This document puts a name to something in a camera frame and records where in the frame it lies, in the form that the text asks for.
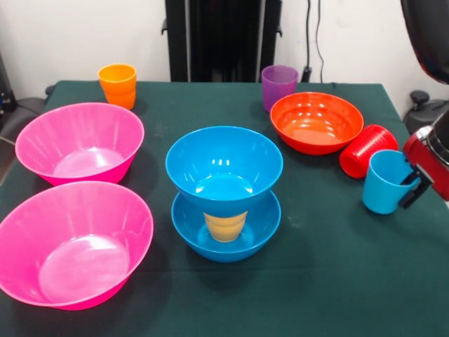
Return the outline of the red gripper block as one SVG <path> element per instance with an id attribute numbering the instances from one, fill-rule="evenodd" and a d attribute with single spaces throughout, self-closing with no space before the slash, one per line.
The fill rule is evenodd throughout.
<path id="1" fill-rule="evenodd" d="M 412 171 L 401 186 L 416 185 L 402 198 L 402 207 L 409 208 L 429 187 L 448 201 L 448 149 L 437 138 L 433 126 L 424 126 L 406 141 L 403 152 Z"/>

